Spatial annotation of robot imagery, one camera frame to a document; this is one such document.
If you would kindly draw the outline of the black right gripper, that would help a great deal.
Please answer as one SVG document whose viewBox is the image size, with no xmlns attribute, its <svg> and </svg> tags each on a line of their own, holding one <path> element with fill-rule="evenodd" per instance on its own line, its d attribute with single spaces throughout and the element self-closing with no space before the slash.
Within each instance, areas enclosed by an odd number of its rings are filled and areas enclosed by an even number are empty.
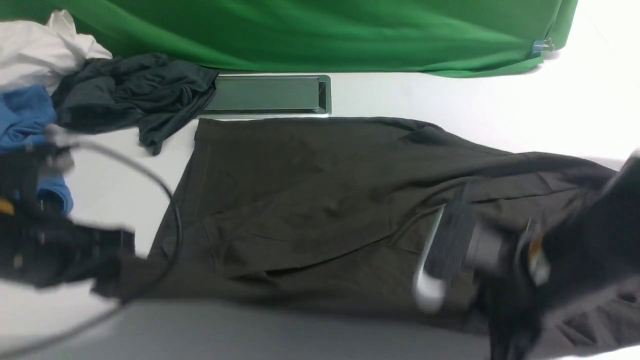
<svg viewBox="0 0 640 360">
<path fill-rule="evenodd" d="M 530 219 L 522 231 L 506 230 L 473 208 L 469 189 L 458 187 L 438 208 L 425 239 L 413 275 L 421 312 L 490 313 L 503 300 L 520 305 L 550 278 L 540 223 Z"/>
</svg>

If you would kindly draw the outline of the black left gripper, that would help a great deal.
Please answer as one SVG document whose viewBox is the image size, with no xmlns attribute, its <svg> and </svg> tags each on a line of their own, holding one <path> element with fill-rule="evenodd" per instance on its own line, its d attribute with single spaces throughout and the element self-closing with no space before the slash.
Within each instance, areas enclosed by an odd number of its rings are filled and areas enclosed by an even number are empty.
<svg viewBox="0 0 640 360">
<path fill-rule="evenodd" d="M 0 275 L 45 289 L 107 274 L 121 254 L 135 251 L 125 228 L 75 223 L 38 200 L 44 175 L 68 169 L 69 146 L 28 145 L 1 155 Z"/>
</svg>

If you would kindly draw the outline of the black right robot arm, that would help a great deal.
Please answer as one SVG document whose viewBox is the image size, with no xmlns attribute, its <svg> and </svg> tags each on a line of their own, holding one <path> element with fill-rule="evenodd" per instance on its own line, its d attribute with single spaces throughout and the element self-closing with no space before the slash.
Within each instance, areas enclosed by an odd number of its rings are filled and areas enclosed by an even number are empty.
<svg viewBox="0 0 640 360">
<path fill-rule="evenodd" d="M 413 275 L 421 311 L 439 312 L 455 281 L 469 273 L 491 319 L 543 324 L 639 275 L 638 151 L 593 203 L 550 228 L 531 219 L 520 233 L 500 229 L 467 202 L 469 187 L 437 210 L 425 239 Z"/>
</svg>

